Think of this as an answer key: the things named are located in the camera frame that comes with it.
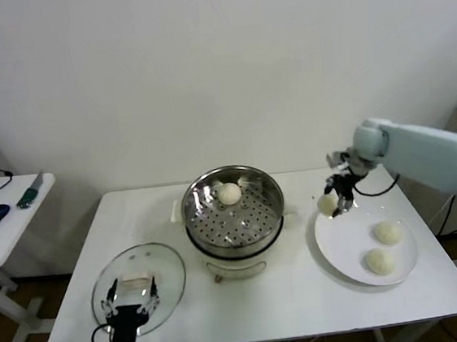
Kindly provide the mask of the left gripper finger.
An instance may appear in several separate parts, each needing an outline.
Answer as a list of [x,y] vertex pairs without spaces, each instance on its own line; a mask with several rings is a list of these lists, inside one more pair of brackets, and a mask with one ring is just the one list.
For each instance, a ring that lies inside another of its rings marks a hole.
[[147,281],[146,287],[141,292],[141,296],[143,298],[143,303],[138,309],[138,312],[140,314],[153,313],[158,307],[160,301],[157,283],[154,276],[150,277]]
[[102,307],[102,311],[106,317],[116,316],[118,314],[117,308],[114,305],[118,283],[118,279],[113,280],[113,283],[107,290],[105,299],[102,299],[101,301],[100,306]]

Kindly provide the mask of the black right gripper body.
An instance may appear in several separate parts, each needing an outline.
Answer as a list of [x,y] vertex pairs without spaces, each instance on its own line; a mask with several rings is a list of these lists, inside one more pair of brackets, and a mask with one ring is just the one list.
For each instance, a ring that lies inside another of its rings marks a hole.
[[344,201],[353,201],[354,199],[354,186],[356,182],[356,176],[351,173],[346,174],[334,174],[333,185],[337,196]]

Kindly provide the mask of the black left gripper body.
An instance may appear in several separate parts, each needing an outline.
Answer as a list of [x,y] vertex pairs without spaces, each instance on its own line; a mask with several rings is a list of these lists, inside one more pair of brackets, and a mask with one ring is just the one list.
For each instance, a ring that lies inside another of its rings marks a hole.
[[119,306],[106,316],[111,342],[136,342],[137,330],[149,321],[147,311],[139,309],[140,305]]

